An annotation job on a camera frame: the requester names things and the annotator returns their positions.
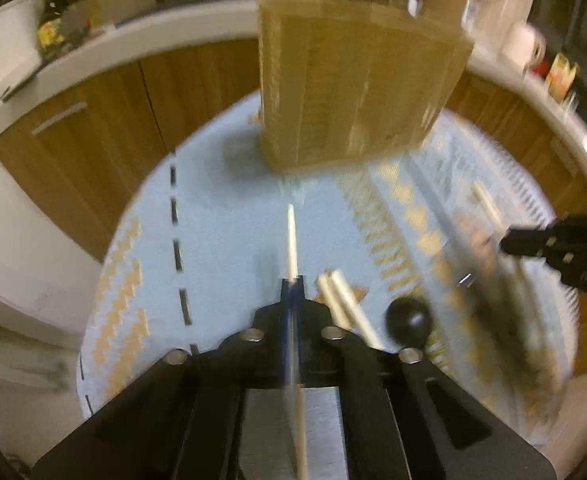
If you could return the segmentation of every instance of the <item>white countertop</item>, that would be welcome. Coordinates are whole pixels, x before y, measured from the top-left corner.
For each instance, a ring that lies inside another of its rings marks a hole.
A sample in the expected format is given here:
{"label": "white countertop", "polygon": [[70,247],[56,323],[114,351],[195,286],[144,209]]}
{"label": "white countertop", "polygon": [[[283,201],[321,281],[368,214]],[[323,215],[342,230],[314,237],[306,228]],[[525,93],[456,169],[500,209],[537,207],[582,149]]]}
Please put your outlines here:
{"label": "white countertop", "polygon": [[[83,79],[136,59],[190,44],[258,34],[254,0],[227,0],[150,14],[104,34],[56,60],[7,103],[0,103],[0,134],[19,117]],[[476,46],[467,69],[528,102],[566,143],[587,176],[587,126],[548,95],[541,79],[522,76],[506,61]]]}

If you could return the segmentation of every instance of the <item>screw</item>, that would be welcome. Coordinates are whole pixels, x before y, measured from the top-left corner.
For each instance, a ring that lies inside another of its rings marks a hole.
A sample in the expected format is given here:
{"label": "screw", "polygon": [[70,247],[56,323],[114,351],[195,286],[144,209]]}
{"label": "screw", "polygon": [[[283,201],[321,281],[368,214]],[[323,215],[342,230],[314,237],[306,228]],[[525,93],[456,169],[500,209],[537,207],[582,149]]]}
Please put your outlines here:
{"label": "screw", "polygon": [[162,358],[168,365],[181,365],[187,360],[189,353],[182,348],[174,348],[168,351]]}
{"label": "screw", "polygon": [[336,339],[342,339],[344,332],[337,326],[326,326],[320,332],[320,335],[325,339],[334,341]]}
{"label": "screw", "polygon": [[240,334],[240,339],[243,341],[251,341],[252,343],[257,343],[264,338],[265,333],[262,332],[259,328],[248,328],[242,334]]}
{"label": "screw", "polygon": [[403,348],[398,352],[398,357],[403,363],[413,365],[422,359],[422,352],[417,348]]}

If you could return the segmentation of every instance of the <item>patterned tablecloth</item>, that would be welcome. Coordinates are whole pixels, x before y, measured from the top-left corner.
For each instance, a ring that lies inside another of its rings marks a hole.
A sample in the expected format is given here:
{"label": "patterned tablecloth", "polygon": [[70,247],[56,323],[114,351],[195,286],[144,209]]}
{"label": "patterned tablecloth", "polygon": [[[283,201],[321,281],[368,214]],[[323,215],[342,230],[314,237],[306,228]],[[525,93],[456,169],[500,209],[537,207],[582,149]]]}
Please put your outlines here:
{"label": "patterned tablecloth", "polygon": [[[497,262],[485,243],[491,224],[471,192],[474,181],[511,224],[553,218],[531,176],[449,112],[416,152],[282,176],[267,168],[258,147],[260,125],[252,117],[259,106],[253,94],[191,136],[147,178],[123,214],[78,362],[84,415],[168,350],[213,349],[248,326],[257,307],[278,300],[286,275],[286,205],[292,202],[308,297],[317,295],[318,274],[340,268],[393,351],[397,345],[384,328],[387,306],[397,296],[424,296],[436,325],[430,358],[519,434],[542,443],[572,373],[574,292],[542,262],[525,263],[535,291],[535,320],[526,322],[543,327],[546,348],[544,373],[529,381],[504,365],[493,336],[455,286],[460,269],[452,268],[456,247],[469,250],[481,266]],[[497,265],[513,273],[508,258]],[[320,397],[307,407],[315,413],[310,417],[335,404],[331,396]]]}

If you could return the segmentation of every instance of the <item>drawer handle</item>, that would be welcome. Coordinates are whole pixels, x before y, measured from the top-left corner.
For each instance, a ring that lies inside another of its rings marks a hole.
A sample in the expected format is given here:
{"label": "drawer handle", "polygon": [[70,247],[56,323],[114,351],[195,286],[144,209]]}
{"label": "drawer handle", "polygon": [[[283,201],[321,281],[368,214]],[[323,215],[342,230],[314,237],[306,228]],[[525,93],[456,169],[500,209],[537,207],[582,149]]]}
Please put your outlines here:
{"label": "drawer handle", "polygon": [[85,101],[81,101],[80,103],[76,103],[75,105],[71,105],[67,110],[63,110],[62,112],[57,113],[48,118],[48,120],[43,121],[41,124],[36,126],[32,131],[32,135],[37,135],[44,130],[48,129],[48,127],[53,126],[56,123],[59,123],[64,118],[67,118],[71,115],[77,114],[78,112],[83,111],[87,107],[87,103]]}
{"label": "drawer handle", "polygon": [[551,139],[549,143],[551,149],[558,155],[560,162],[565,167],[565,169],[569,172],[571,177],[575,177],[579,173],[578,166],[574,162],[573,158],[567,151],[567,149],[561,144],[558,139]]}

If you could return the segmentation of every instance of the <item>black knob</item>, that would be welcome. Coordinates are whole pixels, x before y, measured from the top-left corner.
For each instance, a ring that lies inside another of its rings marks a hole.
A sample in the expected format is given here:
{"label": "black knob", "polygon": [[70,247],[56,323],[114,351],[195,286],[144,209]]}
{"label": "black knob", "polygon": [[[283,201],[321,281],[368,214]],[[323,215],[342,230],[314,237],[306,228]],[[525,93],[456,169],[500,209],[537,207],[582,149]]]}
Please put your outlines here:
{"label": "black knob", "polygon": [[433,327],[427,302],[410,297],[391,302],[385,324],[389,335],[403,348],[424,349]]}

